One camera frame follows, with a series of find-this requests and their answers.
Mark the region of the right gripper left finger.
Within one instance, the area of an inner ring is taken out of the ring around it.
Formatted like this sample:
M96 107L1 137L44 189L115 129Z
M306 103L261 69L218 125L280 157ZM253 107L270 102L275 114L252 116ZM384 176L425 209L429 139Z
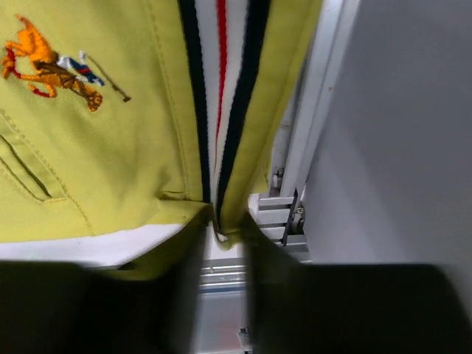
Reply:
M117 269L117 276L144 293L138 323L146 353L191 353L201 268L212 207L205 206L163 243Z

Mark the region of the yellow-green trousers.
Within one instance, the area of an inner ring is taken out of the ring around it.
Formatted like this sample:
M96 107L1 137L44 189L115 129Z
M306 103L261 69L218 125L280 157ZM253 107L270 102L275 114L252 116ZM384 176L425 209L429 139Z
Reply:
M240 242L320 1L3 1L1 258L116 265L205 206Z

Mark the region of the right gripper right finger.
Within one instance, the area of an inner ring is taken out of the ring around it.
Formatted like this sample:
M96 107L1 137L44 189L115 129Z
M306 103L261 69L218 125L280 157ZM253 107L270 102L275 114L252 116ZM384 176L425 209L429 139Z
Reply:
M254 353L312 353L310 267L268 239L250 214L240 222Z

